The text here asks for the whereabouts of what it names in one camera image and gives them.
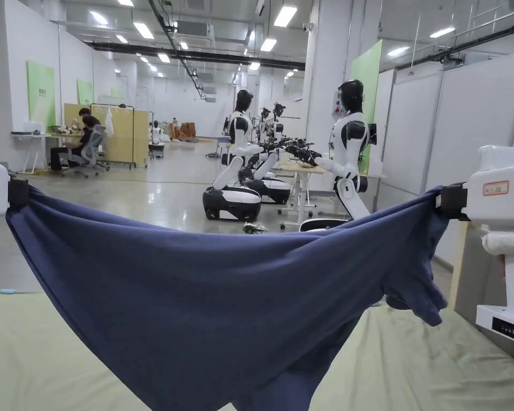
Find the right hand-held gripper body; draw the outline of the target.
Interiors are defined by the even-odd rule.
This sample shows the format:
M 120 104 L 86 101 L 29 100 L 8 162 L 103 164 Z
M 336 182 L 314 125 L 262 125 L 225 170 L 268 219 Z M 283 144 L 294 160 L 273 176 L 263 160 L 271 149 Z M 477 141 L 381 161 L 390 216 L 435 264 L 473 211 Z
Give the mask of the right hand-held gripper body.
M 436 206 L 448 219 L 485 228 L 484 250 L 504 257 L 505 306 L 478 305 L 478 326 L 514 341 L 514 147 L 483 146 L 479 170 L 468 181 L 445 186 Z

